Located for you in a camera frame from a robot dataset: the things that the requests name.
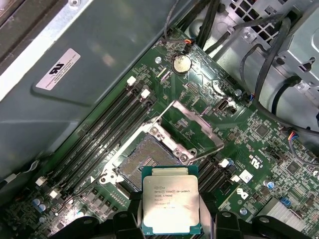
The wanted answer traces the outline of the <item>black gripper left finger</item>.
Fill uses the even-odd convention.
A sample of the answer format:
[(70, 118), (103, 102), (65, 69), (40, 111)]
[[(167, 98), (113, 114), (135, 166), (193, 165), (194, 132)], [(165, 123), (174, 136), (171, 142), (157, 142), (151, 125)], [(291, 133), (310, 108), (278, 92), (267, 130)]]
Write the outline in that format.
[(97, 218), (84, 216), (52, 235), (52, 239), (141, 239), (142, 192), (130, 195), (126, 211), (117, 212), (101, 223)]

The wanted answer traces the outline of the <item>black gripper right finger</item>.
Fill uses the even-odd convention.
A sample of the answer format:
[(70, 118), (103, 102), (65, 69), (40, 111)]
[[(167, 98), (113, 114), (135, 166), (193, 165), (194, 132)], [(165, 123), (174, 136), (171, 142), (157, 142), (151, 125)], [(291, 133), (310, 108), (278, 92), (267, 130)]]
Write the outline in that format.
[(212, 192), (200, 193), (200, 223), (209, 239), (305, 239), (302, 232), (269, 217), (257, 216), (251, 223), (229, 211), (218, 210)]

